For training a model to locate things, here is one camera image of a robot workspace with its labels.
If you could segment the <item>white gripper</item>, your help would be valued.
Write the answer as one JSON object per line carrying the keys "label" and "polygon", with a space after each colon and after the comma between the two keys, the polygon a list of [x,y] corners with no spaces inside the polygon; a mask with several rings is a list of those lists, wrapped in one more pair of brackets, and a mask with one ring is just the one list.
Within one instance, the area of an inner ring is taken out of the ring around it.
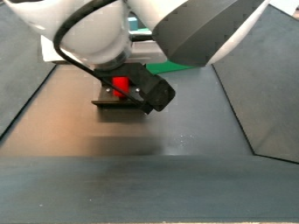
{"label": "white gripper", "polygon": [[[57,53],[53,41],[45,36],[42,36],[42,58],[46,62],[69,64],[69,61]],[[142,64],[157,64],[166,61],[167,57],[154,41],[135,42],[131,55],[126,60],[127,63],[141,62]]]}

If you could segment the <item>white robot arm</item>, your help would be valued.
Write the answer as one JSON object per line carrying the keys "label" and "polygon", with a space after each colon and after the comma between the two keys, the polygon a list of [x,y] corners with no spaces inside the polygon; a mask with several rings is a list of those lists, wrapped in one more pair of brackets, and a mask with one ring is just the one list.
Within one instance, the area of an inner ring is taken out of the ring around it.
{"label": "white robot arm", "polygon": [[171,62],[206,67],[250,33],[270,0],[5,0],[77,61],[103,69]]}

